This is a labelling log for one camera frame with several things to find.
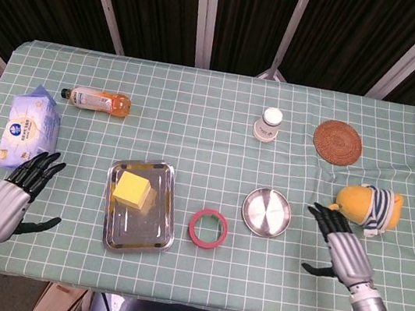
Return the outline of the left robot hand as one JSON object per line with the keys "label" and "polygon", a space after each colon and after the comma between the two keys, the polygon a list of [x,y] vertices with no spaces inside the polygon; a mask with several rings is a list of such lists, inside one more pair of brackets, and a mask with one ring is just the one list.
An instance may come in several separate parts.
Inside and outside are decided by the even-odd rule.
{"label": "left robot hand", "polygon": [[65,163],[56,163],[60,157],[59,152],[42,152],[0,181],[0,243],[8,241],[12,235],[50,230],[62,221],[59,216],[40,223],[23,220],[48,182],[66,167]]}

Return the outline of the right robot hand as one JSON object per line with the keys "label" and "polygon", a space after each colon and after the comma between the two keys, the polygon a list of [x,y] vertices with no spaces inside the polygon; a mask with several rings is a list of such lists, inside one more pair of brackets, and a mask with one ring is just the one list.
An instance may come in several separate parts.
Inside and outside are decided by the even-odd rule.
{"label": "right robot hand", "polygon": [[301,267],[318,277],[336,277],[351,289],[359,284],[373,284],[373,268],[362,243],[352,232],[349,222],[337,210],[319,203],[307,207],[314,216],[330,254],[330,267],[313,267],[302,263]]}

